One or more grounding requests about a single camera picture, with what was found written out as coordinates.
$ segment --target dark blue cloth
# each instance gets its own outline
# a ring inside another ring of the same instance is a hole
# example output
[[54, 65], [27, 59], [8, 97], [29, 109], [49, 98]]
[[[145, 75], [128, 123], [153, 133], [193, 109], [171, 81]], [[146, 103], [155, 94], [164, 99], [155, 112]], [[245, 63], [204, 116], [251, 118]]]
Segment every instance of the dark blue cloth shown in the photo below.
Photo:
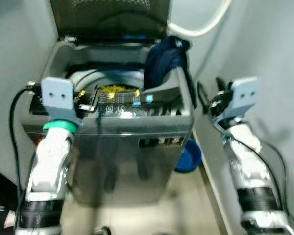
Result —
[[191, 47], [189, 41], [176, 36], [168, 36], [157, 43], [149, 52], [144, 71], [144, 88], [160, 86], [165, 75], [176, 67], [182, 67], [193, 107], [197, 107], [195, 87], [188, 71], [186, 52]]

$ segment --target black band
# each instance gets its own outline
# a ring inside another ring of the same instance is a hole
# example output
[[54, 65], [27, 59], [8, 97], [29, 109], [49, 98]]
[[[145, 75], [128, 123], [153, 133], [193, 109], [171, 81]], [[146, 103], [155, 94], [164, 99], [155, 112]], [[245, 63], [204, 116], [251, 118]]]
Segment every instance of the black band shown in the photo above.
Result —
[[280, 210], [272, 189], [269, 187], [237, 190], [243, 212]]
[[25, 202], [20, 213], [21, 228], [45, 228], [60, 225], [63, 200]]
[[25, 202], [23, 210], [29, 212], [46, 212], [46, 211], [58, 211], [62, 210], [63, 200], [52, 200], [52, 201], [30, 201]]

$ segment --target washing machine lid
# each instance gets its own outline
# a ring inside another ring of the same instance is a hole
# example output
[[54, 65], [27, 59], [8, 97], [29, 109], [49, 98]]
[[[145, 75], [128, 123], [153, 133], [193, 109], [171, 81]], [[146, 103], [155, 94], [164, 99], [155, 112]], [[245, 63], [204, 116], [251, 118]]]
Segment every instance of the washing machine lid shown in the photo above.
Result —
[[170, 0], [50, 0], [59, 38], [153, 41], [166, 36]]

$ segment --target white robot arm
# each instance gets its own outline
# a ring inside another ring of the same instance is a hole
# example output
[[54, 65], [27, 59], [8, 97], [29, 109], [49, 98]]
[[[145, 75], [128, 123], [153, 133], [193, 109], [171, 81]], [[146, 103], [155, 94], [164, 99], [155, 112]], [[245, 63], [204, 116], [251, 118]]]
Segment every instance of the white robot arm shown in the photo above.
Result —
[[81, 125], [76, 115], [73, 84], [65, 79], [42, 82], [43, 105], [50, 115], [45, 137], [36, 148], [25, 200], [17, 212], [16, 235], [59, 235], [60, 217], [74, 134]]
[[256, 102], [257, 79], [244, 78], [230, 84], [227, 91], [209, 105], [212, 125], [221, 133], [238, 200], [241, 225], [249, 235], [294, 235], [278, 184], [266, 160], [260, 155], [261, 142], [243, 122], [245, 112]]

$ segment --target tile floor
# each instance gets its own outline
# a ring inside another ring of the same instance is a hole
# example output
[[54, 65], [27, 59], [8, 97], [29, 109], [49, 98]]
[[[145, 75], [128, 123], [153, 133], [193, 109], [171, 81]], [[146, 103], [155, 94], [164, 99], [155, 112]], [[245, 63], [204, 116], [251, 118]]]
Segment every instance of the tile floor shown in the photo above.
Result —
[[93, 209], [69, 197], [62, 219], [64, 235], [90, 235], [99, 226], [109, 226], [113, 235], [222, 234], [199, 169], [174, 173], [157, 204]]

